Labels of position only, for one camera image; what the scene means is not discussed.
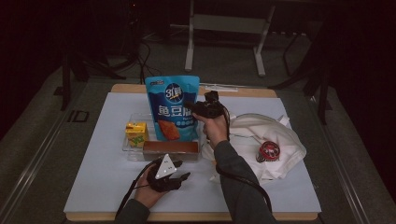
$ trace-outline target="hand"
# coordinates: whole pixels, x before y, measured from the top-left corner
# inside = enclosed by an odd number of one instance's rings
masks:
[[[136,194],[134,195],[134,199],[145,205],[148,209],[150,209],[158,200],[161,199],[163,195],[167,192],[157,192],[152,189],[150,186],[147,186],[149,182],[147,181],[149,170],[155,166],[155,164],[151,165],[145,173],[139,178],[137,181],[137,186],[145,186],[142,188],[136,189]]]
[[[225,117],[219,116],[215,119],[207,119],[202,116],[199,116],[195,113],[192,113],[192,115],[202,121],[204,125],[204,134],[209,138],[210,140],[210,146],[214,149],[216,145],[219,142],[222,142],[224,140],[228,140],[228,132],[227,132],[227,122]]]

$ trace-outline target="forearm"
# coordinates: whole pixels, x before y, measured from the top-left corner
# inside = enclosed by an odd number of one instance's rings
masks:
[[[215,158],[224,172],[259,183],[250,166],[228,141],[217,144]],[[224,176],[220,178],[220,182],[234,223],[276,223],[264,198],[256,189]]]
[[[149,217],[149,209],[135,199],[131,199],[116,217],[116,224],[144,224]]]

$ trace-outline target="white triangular marker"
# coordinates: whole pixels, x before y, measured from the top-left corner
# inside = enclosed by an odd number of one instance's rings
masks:
[[[164,176],[171,175],[177,170],[175,165],[173,164],[171,158],[169,157],[169,154],[165,154],[163,157],[163,162],[160,165],[160,168],[158,169],[157,174],[155,175],[156,179],[160,179]]]

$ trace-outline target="white cloth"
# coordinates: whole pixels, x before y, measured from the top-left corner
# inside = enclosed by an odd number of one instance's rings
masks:
[[[289,118],[282,116],[279,120],[263,115],[246,114],[232,120],[230,143],[251,167],[260,184],[273,179],[282,179],[306,155],[297,134],[286,127]],[[278,161],[257,162],[259,147],[265,141],[272,141],[280,148]],[[214,161],[213,149],[209,144],[202,147],[203,157]],[[214,173],[211,180],[219,182],[219,175]]]

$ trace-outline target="orange snack picture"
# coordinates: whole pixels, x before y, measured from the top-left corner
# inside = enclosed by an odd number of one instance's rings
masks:
[[[159,119],[158,125],[160,126],[161,132],[166,139],[177,140],[180,138],[180,134],[175,123]]]

